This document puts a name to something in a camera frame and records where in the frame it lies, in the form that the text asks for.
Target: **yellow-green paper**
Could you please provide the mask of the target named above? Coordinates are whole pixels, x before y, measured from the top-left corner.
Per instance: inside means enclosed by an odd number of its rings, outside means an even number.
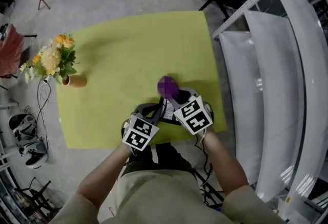
[[[216,63],[202,11],[154,13],[116,19],[73,33],[84,88],[57,85],[68,148],[116,148],[121,126],[143,103],[157,103],[157,82],[173,76],[195,88],[214,110],[216,131],[227,129]],[[182,126],[158,124],[152,144],[194,137]]]

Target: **flower bouquet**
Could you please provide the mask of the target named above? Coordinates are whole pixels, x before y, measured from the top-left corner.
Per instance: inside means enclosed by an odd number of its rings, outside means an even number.
[[[63,81],[68,80],[68,75],[76,73],[73,68],[75,63],[75,42],[71,34],[61,34],[55,37],[49,44],[43,46],[33,60],[22,64],[20,70],[25,72],[26,83],[36,77],[41,80],[53,76],[58,83],[59,77]]]

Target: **beige shirt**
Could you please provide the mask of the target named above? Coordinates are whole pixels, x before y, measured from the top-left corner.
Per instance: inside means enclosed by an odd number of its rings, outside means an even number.
[[[103,223],[133,224],[233,224],[285,223],[251,187],[231,192],[222,213],[207,207],[196,179],[178,170],[137,171],[120,178],[110,196],[116,216]],[[75,194],[51,224],[99,223],[95,206]]]

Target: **gray floor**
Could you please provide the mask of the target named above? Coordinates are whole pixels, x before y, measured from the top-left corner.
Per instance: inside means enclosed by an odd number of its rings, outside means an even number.
[[[179,11],[197,10],[206,0],[47,0],[51,10],[43,8],[37,10],[38,0],[16,0],[14,7],[11,7],[7,14],[10,22],[14,24],[18,32],[22,34],[37,34],[38,39],[26,39],[27,44],[32,44],[31,54],[37,52],[38,45],[46,39],[56,34],[70,32],[85,26],[108,21],[115,18],[129,15]],[[214,31],[223,22],[223,15],[216,5],[210,5],[205,13],[208,18],[210,31]],[[215,56],[218,64],[218,74],[222,89],[224,111],[228,123],[228,131],[221,134],[227,146],[234,151],[234,132],[231,98],[229,83],[222,53],[217,42],[214,42]],[[37,81],[26,85],[22,77],[18,80],[0,81],[2,85],[10,88],[9,92],[0,89],[0,99],[13,98],[19,102],[20,109],[30,106],[30,112],[35,116],[38,113],[36,94]],[[28,157],[20,157],[19,154],[11,158],[12,170],[22,187],[28,186],[30,180],[36,176],[39,184],[38,188],[48,180],[52,181],[49,186],[49,196],[59,205],[65,202],[75,191],[79,182],[95,168],[111,150],[74,150],[67,149],[63,132],[60,127],[58,108],[56,100],[56,90],[54,81],[51,82],[52,93],[50,101],[44,108],[44,118],[48,132],[49,141],[49,161],[41,168],[29,170],[25,167],[24,161]],[[0,110],[0,127],[4,131],[6,143],[14,142],[12,133],[9,131],[7,119],[10,114],[19,111],[18,109]],[[42,123],[38,125],[39,134],[44,133]],[[174,146],[188,159],[192,165],[202,167],[203,155],[193,146],[193,141],[177,142]],[[99,220],[111,217],[108,210],[110,207],[110,196],[100,210]]]

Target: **sneaker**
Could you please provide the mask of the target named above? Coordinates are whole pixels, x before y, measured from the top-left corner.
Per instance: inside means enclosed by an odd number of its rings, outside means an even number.
[[[26,167],[30,169],[37,169],[42,166],[44,162],[48,159],[47,153],[37,153],[34,151],[30,152],[31,158],[26,161]]]

